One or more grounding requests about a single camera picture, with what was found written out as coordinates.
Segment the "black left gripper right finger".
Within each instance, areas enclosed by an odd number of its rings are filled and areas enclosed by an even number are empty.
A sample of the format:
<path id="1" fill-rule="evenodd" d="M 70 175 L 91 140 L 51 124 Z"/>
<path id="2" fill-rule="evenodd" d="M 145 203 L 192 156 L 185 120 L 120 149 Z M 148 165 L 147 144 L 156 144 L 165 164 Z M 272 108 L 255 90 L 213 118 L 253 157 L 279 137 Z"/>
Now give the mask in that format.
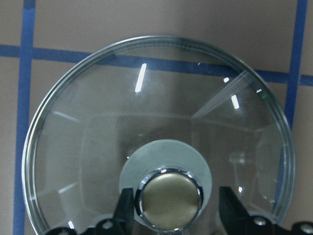
<path id="1" fill-rule="evenodd" d="M 230 187 L 219 188 L 219 215 L 228 235 L 244 235 L 250 215 Z"/>

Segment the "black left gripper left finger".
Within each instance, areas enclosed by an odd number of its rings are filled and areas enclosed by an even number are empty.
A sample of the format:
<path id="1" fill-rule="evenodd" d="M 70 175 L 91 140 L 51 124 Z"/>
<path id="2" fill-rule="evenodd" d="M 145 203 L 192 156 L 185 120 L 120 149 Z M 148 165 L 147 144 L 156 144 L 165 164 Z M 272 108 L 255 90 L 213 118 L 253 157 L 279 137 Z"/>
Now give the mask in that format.
<path id="1" fill-rule="evenodd" d="M 134 193 L 132 188 L 122 189 L 113 214 L 115 235 L 131 235 L 134 226 Z"/>

